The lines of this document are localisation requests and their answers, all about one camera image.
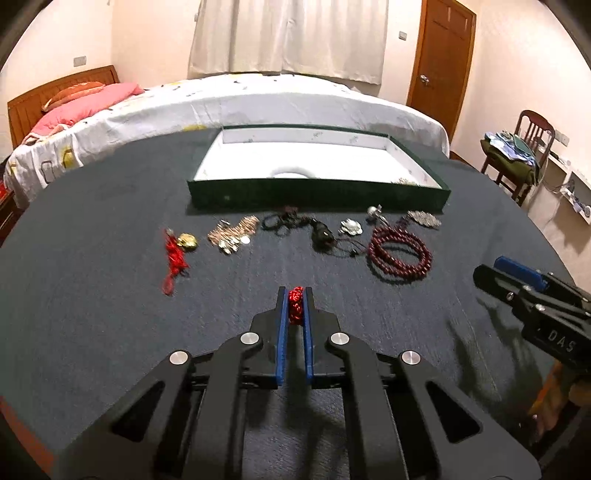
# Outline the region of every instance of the blue gripper pad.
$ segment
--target blue gripper pad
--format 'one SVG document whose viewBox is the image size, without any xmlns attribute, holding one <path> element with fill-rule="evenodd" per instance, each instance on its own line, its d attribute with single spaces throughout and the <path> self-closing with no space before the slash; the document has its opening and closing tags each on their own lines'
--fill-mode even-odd
<svg viewBox="0 0 591 480">
<path fill-rule="evenodd" d="M 304 363 L 306 365 L 306 381 L 308 384 L 312 383 L 314 377 L 314 356 L 313 356 L 313 341 L 312 341 L 312 329 L 310 327 L 310 308 L 308 306 L 308 297 L 306 289 L 304 289 Z"/>
<path fill-rule="evenodd" d="M 283 291 L 283 303 L 281 305 L 281 316 L 277 329 L 277 350 L 275 351 L 275 379 L 277 386 L 283 385 L 285 381 L 285 357 L 287 356 L 287 328 L 289 327 L 287 289 Z"/>
<path fill-rule="evenodd" d="M 512 260 L 507 257 L 499 257 L 495 260 L 494 267 L 497 270 L 500 270 L 511 277 L 515 277 L 518 280 L 521 280 L 524 285 L 529 285 L 534 290 L 542 293 L 547 287 L 548 282 L 544 280 L 544 277 L 541 273 L 536 272 L 529 267 L 521 265 L 517 263 L 515 260 Z"/>
</svg>

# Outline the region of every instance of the green cloth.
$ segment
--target green cloth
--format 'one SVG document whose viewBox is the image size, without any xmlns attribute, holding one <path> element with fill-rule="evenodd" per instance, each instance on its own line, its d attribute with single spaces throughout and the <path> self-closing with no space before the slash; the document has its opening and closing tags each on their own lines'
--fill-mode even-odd
<svg viewBox="0 0 591 480">
<path fill-rule="evenodd" d="M 521 161 L 509 160 L 495 147 L 491 147 L 486 138 L 480 141 L 480 146 L 485 155 L 490 158 L 492 167 L 499 171 L 510 172 L 516 179 L 522 180 L 527 185 L 537 184 L 538 179 L 534 167 Z"/>
</svg>

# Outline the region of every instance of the black cord necklace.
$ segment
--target black cord necklace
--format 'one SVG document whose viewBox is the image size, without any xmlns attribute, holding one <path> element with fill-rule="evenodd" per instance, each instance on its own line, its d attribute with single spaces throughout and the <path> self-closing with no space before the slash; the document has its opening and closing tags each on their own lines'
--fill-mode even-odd
<svg viewBox="0 0 591 480">
<path fill-rule="evenodd" d="M 273 213 L 265 217 L 261 223 L 261 229 L 278 232 L 281 228 L 302 228 L 307 225 L 312 227 L 311 240 L 315 250 L 330 253 L 333 248 L 336 248 L 347 253 L 350 257 L 356 257 L 361 252 L 365 253 L 366 251 L 366 247 L 361 242 L 352 238 L 335 238 L 325 223 L 307 215 L 298 215 L 297 208 L 294 207 L 286 207 L 283 212 Z M 353 244 L 359 250 L 355 247 L 346 250 L 340 246 L 343 242 Z"/>
</svg>

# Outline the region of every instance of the wooden bed frame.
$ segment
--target wooden bed frame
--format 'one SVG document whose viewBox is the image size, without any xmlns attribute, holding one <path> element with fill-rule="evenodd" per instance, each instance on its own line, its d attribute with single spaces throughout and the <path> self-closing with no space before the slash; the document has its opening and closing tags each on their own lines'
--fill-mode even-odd
<svg viewBox="0 0 591 480">
<path fill-rule="evenodd" d="M 105 85 L 119 83 L 119 77 L 113 65 L 73 73 L 54 80 L 33 90 L 19 95 L 8 102 L 8 121 L 12 147 L 17 148 L 44 113 L 41 107 L 56 93 L 82 82 L 102 82 Z"/>
</svg>

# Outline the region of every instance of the red tassel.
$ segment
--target red tassel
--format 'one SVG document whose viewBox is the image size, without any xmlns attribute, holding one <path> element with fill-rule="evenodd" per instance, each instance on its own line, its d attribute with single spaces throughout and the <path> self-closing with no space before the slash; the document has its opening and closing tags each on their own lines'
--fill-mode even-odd
<svg viewBox="0 0 591 480">
<path fill-rule="evenodd" d="M 301 325 L 304 318 L 304 289 L 296 287 L 290 290 L 287 300 L 290 307 L 290 325 Z"/>
<path fill-rule="evenodd" d="M 174 291 L 174 277 L 189 268 L 189 264 L 184 260 L 184 253 L 177 245 L 177 239 L 173 235 L 169 235 L 165 230 L 166 236 L 166 251 L 168 253 L 168 275 L 162 284 L 162 292 L 165 295 L 172 295 Z"/>
</svg>

